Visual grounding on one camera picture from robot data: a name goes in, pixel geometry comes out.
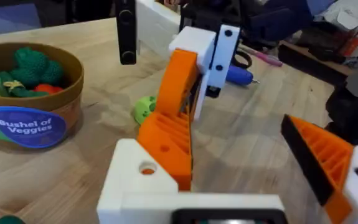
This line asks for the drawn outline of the white block left gripper left finger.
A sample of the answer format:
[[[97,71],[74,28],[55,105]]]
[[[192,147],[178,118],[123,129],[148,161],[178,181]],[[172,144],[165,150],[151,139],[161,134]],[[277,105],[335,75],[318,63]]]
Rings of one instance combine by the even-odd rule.
[[[170,213],[140,206],[133,214],[123,208],[124,197],[133,194],[159,195],[178,193],[177,182],[135,139],[120,139],[111,159],[97,204],[100,223],[169,223]]]

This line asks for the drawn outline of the white orange left gripper right finger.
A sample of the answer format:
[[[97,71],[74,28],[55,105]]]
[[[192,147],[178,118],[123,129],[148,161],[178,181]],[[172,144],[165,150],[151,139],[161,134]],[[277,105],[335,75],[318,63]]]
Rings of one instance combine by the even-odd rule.
[[[281,134],[330,221],[358,223],[358,145],[288,114]]]

